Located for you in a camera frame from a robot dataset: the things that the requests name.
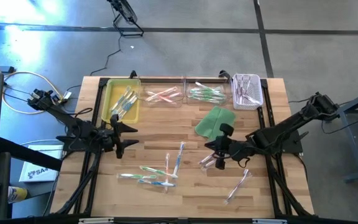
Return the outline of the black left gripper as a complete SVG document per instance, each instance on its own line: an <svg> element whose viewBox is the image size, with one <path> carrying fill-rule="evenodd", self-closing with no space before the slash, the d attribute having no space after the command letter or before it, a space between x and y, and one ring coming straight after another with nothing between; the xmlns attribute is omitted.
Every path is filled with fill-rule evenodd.
<svg viewBox="0 0 358 224"><path fill-rule="evenodd" d="M107 122L101 122L101 145L104 152L111 152L116 150L116 157L121 159L123 157L124 149L128 146L139 143L136 139L125 139L121 142L121 133L136 133L138 130L132 128L124 123L119 123L119 116L114 114L110 118L111 129L106 128Z"/></svg>

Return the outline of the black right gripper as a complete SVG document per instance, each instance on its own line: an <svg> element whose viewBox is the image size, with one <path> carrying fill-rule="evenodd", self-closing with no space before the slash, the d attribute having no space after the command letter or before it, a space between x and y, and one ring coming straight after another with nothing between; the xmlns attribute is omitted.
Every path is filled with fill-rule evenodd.
<svg viewBox="0 0 358 224"><path fill-rule="evenodd" d="M246 168L250 158L246 154L246 144L230 138L234 132L234 128L229 124L223 123L219 130L223 132L222 136L217 136L215 141L204 144L209 149L215 149L210 156L216 158L215 167L224 170L226 159L237 161L241 168Z"/></svg>

